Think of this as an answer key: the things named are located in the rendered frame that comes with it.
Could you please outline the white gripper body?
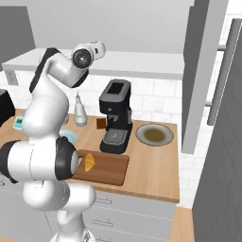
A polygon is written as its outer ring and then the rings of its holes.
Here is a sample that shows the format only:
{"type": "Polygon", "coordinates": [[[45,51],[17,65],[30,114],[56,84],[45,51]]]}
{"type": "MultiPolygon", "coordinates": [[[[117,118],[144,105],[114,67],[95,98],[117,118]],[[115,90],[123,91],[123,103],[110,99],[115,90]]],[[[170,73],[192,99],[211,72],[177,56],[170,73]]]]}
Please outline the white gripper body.
{"type": "Polygon", "coordinates": [[[102,42],[98,42],[98,57],[101,59],[106,54],[106,47],[105,44],[102,42]]]}

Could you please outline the grey cabinet door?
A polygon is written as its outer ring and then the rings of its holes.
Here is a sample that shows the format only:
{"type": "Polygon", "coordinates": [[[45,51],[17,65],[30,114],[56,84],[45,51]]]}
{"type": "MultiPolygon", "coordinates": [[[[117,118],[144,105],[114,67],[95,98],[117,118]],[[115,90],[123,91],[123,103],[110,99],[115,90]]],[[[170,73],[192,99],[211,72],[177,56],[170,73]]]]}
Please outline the grey cabinet door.
{"type": "Polygon", "coordinates": [[[229,0],[195,0],[183,49],[181,152],[195,152],[229,0]]]}

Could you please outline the golden croissant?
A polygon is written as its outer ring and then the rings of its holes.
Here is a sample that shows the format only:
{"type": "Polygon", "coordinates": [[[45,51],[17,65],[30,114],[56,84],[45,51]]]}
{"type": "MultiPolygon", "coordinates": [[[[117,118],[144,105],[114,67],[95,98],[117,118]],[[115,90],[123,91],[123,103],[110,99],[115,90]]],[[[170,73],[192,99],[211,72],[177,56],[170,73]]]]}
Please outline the golden croissant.
{"type": "Polygon", "coordinates": [[[95,157],[92,153],[86,155],[84,164],[86,172],[89,172],[95,166],[95,157]]]}

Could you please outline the wooden cutting board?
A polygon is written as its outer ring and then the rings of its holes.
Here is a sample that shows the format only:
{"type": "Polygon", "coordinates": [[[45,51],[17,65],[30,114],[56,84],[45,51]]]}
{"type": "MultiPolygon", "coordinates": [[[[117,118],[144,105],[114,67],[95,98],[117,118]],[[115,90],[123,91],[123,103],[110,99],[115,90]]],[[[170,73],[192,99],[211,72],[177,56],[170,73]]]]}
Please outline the wooden cutting board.
{"type": "Polygon", "coordinates": [[[87,182],[99,182],[121,186],[124,183],[130,157],[100,151],[80,149],[81,159],[73,179],[87,182]],[[90,171],[85,170],[85,160],[88,153],[95,159],[95,165],[90,171]]]}

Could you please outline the grey base cabinet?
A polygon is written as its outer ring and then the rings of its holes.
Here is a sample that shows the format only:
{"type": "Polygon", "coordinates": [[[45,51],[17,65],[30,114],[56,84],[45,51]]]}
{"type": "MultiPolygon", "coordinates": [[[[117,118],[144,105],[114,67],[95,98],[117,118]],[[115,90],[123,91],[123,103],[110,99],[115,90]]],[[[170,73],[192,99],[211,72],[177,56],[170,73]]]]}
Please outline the grey base cabinet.
{"type": "Polygon", "coordinates": [[[29,207],[23,185],[0,176],[0,237],[19,242],[50,242],[53,234],[44,212],[29,207]]]}

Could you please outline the black coffee machine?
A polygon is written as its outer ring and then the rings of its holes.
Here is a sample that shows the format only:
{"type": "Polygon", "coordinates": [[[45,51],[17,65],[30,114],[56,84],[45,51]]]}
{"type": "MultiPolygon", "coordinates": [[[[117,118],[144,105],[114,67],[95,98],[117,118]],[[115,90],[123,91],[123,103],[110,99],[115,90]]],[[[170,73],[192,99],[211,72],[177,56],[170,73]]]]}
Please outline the black coffee machine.
{"type": "Polygon", "coordinates": [[[112,79],[99,97],[99,110],[107,115],[102,152],[122,154],[126,151],[132,130],[130,107],[131,83],[112,79]]]}

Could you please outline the white bottle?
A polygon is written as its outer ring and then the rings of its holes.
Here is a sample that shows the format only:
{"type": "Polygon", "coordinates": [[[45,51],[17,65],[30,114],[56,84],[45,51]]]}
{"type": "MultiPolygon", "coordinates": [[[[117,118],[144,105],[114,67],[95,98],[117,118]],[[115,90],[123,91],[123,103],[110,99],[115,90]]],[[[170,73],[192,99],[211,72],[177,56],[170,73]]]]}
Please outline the white bottle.
{"type": "Polygon", "coordinates": [[[76,95],[74,121],[78,127],[86,126],[88,121],[87,114],[83,104],[81,103],[79,95],[76,95]]]}

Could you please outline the brown square pastry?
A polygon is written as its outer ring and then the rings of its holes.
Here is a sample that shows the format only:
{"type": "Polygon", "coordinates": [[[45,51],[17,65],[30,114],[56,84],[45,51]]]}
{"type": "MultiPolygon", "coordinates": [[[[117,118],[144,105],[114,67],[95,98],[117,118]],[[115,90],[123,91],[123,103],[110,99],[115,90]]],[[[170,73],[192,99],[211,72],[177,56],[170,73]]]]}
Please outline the brown square pastry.
{"type": "Polygon", "coordinates": [[[106,119],[105,118],[97,118],[96,119],[96,128],[98,130],[106,128],[106,119]]]}

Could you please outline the light blue plate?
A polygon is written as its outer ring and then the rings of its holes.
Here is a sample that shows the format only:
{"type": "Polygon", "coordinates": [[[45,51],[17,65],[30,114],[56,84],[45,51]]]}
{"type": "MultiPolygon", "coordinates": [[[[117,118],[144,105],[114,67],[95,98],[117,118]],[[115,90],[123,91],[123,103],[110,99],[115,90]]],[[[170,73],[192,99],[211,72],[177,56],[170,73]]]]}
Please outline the light blue plate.
{"type": "Polygon", "coordinates": [[[71,130],[60,130],[59,135],[66,137],[73,145],[78,141],[78,136],[71,130]]]}

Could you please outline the grey plate with brown centre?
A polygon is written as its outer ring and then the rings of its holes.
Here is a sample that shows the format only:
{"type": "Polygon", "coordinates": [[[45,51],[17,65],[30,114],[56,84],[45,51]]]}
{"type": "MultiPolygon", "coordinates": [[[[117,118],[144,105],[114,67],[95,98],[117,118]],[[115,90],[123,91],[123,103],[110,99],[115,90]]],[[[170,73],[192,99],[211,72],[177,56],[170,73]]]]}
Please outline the grey plate with brown centre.
{"type": "Polygon", "coordinates": [[[168,145],[174,139],[174,133],[169,127],[156,123],[140,126],[135,135],[141,143],[152,147],[168,145]]]}

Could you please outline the teal and white small object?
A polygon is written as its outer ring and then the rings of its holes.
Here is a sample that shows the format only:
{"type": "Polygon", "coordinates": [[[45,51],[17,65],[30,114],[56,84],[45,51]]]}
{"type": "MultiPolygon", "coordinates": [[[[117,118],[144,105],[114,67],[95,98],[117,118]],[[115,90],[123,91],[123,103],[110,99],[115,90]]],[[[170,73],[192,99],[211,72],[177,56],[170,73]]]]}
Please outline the teal and white small object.
{"type": "Polygon", "coordinates": [[[13,128],[15,130],[21,131],[22,130],[22,123],[23,123],[23,117],[21,115],[18,115],[14,122],[13,122],[13,128]]]}

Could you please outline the black toaster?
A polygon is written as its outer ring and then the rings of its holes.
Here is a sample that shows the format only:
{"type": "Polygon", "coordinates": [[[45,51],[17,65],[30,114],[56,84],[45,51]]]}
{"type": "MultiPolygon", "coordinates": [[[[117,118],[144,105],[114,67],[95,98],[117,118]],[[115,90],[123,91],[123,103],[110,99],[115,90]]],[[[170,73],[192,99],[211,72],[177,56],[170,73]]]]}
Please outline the black toaster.
{"type": "Polygon", "coordinates": [[[5,89],[0,89],[0,127],[14,115],[15,107],[9,92],[5,89]]]}

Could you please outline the grey drawer front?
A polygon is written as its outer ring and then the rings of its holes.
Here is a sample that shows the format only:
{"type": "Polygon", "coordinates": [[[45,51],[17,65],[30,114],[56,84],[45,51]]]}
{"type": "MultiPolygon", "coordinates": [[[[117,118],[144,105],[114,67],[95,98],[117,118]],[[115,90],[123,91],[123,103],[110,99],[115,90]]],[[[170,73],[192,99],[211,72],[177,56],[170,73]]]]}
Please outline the grey drawer front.
{"type": "Polygon", "coordinates": [[[176,210],[175,203],[155,199],[144,199],[102,191],[97,191],[96,197],[100,199],[108,198],[112,201],[112,204],[95,202],[95,206],[144,216],[173,219],[176,210]]]}
{"type": "Polygon", "coordinates": [[[172,219],[92,207],[83,214],[84,222],[97,242],[169,242],[172,219]],[[92,223],[106,221],[111,227],[92,223]]]}

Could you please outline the grey fridge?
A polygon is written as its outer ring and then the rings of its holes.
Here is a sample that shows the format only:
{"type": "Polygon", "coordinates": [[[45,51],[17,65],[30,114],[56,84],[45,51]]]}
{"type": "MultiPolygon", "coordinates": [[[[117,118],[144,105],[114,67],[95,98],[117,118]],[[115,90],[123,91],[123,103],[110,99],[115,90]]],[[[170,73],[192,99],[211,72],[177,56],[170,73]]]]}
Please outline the grey fridge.
{"type": "Polygon", "coordinates": [[[242,242],[242,19],[193,204],[195,242],[242,242]]]}

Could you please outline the dark grey wall cabinet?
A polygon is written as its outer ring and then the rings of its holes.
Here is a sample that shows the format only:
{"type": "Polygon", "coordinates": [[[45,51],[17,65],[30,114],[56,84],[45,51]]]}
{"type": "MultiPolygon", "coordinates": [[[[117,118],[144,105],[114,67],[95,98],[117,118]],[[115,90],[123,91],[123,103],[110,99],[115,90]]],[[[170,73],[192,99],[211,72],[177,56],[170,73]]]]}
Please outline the dark grey wall cabinet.
{"type": "Polygon", "coordinates": [[[24,6],[0,7],[0,71],[2,64],[36,47],[24,6]]]}

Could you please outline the white wall socket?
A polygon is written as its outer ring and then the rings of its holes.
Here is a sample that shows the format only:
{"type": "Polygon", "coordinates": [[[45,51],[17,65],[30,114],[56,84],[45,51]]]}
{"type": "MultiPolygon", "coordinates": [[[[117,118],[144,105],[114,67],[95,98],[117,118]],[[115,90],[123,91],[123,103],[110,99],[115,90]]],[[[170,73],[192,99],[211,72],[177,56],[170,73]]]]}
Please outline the white wall socket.
{"type": "Polygon", "coordinates": [[[5,75],[9,85],[18,85],[18,80],[13,70],[6,70],[5,75]]]}

